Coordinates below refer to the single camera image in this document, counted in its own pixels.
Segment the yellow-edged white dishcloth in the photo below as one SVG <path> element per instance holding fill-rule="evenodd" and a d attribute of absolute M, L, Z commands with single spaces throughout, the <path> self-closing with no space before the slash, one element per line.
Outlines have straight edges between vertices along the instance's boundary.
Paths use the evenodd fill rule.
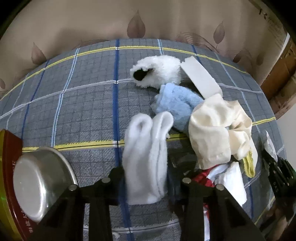
<path fill-rule="evenodd" d="M 253 178 L 255 176 L 255 169 L 258 160 L 258 153 L 253 140 L 250 140 L 250 150 L 243 159 L 244 171 L 247 177 Z"/>

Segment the red white printed cloth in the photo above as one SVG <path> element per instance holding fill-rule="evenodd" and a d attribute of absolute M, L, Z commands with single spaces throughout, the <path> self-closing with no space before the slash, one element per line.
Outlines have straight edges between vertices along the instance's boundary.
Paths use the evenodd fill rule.
<path fill-rule="evenodd" d="M 238 162 L 216 165 L 212 168 L 202 170 L 192 180 L 207 187 L 215 187 L 217 184 L 222 184 L 240 206 L 243 206 L 247 201 Z"/>

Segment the cream satin scrunchie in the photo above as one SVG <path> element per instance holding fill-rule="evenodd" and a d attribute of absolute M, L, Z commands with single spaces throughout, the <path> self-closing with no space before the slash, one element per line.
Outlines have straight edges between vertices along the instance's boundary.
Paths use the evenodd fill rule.
<path fill-rule="evenodd" d="M 252 120 L 240 103 L 215 94 L 196 106 L 189 120 L 189 138 L 198 167 L 209 169 L 241 160 L 251 151 Z"/>

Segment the white sock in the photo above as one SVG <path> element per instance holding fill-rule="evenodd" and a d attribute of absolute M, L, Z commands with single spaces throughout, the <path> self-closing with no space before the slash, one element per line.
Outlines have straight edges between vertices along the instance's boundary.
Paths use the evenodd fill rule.
<path fill-rule="evenodd" d="M 153 204 L 166 195 L 167 137 L 173 123 L 167 111 L 154 118 L 139 113 L 130 120 L 122 154 L 129 205 Z"/>

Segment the light blue towel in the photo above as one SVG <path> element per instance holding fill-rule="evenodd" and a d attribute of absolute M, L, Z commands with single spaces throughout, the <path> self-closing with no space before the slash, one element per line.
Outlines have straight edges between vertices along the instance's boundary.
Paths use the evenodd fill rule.
<path fill-rule="evenodd" d="M 193 109 L 201 104 L 204 99 L 192 90 L 167 83 L 162 85 L 159 94 L 154 97 L 151 104 L 154 113 L 168 111 L 174 118 L 173 127 L 188 135 L 189 120 Z"/>

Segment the clear plastic bag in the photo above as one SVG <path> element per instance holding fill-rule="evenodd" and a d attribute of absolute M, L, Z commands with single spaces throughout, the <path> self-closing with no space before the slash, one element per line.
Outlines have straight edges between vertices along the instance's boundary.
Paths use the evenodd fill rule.
<path fill-rule="evenodd" d="M 274 144 L 269 136 L 269 133 L 266 130 L 264 130 L 263 132 L 263 146 L 267 153 L 269 153 L 270 156 L 277 162 L 278 156 L 276 154 Z"/>

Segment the white fluffy plush toy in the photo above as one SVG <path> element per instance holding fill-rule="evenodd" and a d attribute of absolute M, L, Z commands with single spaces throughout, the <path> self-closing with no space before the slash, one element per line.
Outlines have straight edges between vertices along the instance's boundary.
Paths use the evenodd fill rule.
<path fill-rule="evenodd" d="M 160 89 L 167 83 L 179 85 L 182 80 L 180 64 L 180 59 L 173 56 L 149 56 L 133 65 L 130 76 L 142 88 Z"/>

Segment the stainless steel bowl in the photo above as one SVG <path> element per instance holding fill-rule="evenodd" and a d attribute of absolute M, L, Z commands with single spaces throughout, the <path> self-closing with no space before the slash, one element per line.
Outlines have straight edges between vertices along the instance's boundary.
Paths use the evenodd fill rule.
<path fill-rule="evenodd" d="M 18 204 L 26 216 L 37 223 L 72 184 L 78 182 L 70 163 L 50 147 L 22 154 L 13 172 Z"/>

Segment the gold red tin box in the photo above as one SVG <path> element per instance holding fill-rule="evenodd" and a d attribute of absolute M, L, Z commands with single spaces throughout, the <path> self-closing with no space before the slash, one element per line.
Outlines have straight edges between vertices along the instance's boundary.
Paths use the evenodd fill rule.
<path fill-rule="evenodd" d="M 22 147 L 19 137 L 1 130 L 1 231 L 10 240 L 27 240 L 36 226 L 20 208 L 14 191 L 13 172 Z"/>

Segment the brown wooden door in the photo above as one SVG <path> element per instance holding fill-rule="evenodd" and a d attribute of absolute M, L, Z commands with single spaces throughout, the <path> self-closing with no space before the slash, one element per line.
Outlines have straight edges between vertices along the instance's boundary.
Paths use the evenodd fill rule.
<path fill-rule="evenodd" d="M 261 85 L 277 119 L 295 104 L 295 43 L 290 39 Z"/>

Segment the white sponge block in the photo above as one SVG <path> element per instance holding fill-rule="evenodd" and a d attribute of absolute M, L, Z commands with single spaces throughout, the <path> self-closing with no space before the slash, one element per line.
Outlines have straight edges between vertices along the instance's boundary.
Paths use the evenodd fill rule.
<path fill-rule="evenodd" d="M 193 56 L 181 62 L 180 67 L 196 86 L 204 99 L 215 94 L 223 96 L 222 89 L 203 65 Z"/>

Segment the grey plaid tablecloth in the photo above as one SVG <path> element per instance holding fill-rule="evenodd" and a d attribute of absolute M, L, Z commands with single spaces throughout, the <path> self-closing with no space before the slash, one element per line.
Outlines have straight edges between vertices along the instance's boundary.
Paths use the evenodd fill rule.
<path fill-rule="evenodd" d="M 1 129 L 23 140 L 23 150 L 50 146 L 70 162 L 79 186 L 88 186 L 121 163 L 125 129 L 137 113 L 154 116 L 157 91 L 140 88 L 130 69 L 148 56 L 194 56 L 221 86 L 225 100 L 237 100 L 253 121 L 252 138 L 260 155 L 260 134 L 268 131 L 278 155 L 285 149 L 273 111 L 252 76 L 232 60 L 194 45 L 154 39 L 113 40 L 79 47 L 30 71 L 1 99 Z M 243 174 L 243 209 L 257 226 L 272 206 L 267 171 L 258 156 L 256 175 Z M 113 240 L 180 240 L 178 218 L 169 199 L 151 205 L 110 207 Z"/>

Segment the beige leaf-print curtain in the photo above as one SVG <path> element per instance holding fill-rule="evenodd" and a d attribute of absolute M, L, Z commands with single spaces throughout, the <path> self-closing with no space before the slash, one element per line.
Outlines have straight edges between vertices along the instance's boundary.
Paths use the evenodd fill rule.
<path fill-rule="evenodd" d="M 62 52 L 117 38 L 204 47 L 262 84 L 288 34 L 262 1 L 31 1 L 1 36 L 1 94 Z"/>

